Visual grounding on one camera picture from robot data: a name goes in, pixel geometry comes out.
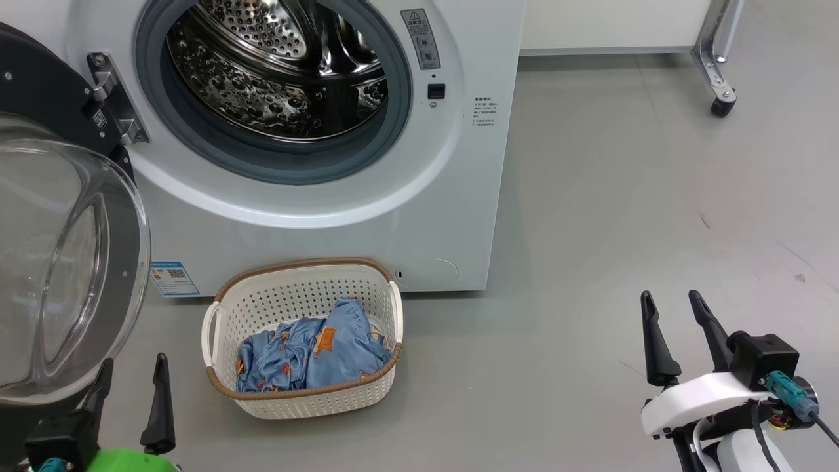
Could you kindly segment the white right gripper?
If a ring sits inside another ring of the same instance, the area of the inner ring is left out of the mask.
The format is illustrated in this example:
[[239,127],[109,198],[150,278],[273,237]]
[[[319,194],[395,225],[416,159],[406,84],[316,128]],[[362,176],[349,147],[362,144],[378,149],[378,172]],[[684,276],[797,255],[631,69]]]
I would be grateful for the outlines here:
[[642,338],[647,382],[662,387],[641,410],[641,424],[649,437],[665,436],[692,422],[707,420],[710,425],[701,434],[703,440],[717,439],[741,429],[752,429],[749,401],[766,401],[774,395],[765,389],[753,391],[743,385],[730,371],[732,352],[728,335],[698,290],[688,292],[690,307],[702,328],[713,362],[713,372],[679,383],[682,373],[659,327],[659,311],[652,294],[645,290],[640,296]]

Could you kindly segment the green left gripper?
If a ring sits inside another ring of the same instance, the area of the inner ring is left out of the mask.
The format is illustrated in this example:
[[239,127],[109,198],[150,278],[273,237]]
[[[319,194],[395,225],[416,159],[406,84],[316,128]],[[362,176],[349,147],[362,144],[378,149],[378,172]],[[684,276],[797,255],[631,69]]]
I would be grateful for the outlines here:
[[[96,378],[82,401],[81,410],[87,412],[90,420],[98,421],[113,381],[114,361],[106,358]],[[153,373],[155,395],[147,427],[141,434],[140,443],[144,452],[127,448],[101,449],[86,471],[181,471],[165,454],[176,448],[176,424],[170,382],[170,365],[165,353],[159,353]]]

